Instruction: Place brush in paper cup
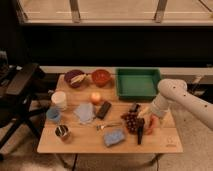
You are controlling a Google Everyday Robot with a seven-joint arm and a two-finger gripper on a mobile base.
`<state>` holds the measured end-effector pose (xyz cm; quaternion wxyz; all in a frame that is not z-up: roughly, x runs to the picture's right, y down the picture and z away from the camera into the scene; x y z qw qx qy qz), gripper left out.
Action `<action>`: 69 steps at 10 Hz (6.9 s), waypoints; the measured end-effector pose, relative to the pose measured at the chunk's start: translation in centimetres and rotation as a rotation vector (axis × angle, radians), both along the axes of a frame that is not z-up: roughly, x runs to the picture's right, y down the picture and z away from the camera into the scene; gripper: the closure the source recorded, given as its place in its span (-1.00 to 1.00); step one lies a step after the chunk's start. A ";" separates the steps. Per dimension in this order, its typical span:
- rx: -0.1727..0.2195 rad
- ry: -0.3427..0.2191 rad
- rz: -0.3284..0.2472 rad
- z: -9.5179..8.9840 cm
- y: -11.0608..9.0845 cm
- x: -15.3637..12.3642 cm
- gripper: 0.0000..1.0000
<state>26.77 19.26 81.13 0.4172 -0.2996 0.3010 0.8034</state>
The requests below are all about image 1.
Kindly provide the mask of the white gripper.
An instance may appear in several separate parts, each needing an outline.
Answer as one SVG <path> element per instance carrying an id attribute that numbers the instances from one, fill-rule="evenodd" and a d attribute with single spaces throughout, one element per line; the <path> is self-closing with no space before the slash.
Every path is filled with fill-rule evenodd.
<path id="1" fill-rule="evenodd" d="M 133 103 L 130 111 L 137 112 L 140 108 L 138 103 Z M 159 118 L 163 118 L 169 109 L 169 101 L 163 97 L 162 95 L 157 95 L 150 104 L 150 109 L 148 107 L 143 108 L 138 113 L 138 118 L 144 118 L 146 115 L 150 113 L 150 111 L 155 114 Z"/>

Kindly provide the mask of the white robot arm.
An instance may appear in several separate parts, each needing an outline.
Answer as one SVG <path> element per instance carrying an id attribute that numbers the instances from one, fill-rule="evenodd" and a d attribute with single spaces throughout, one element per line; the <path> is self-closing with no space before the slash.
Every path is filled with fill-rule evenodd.
<path id="1" fill-rule="evenodd" d="M 158 83 L 157 96 L 139 112 L 138 118 L 150 121 L 149 117 L 154 114 L 158 118 L 163 119 L 171 102 L 182 105 L 213 131 L 213 104 L 190 94 L 187 91 L 187 83 L 180 79 L 161 80 Z"/>

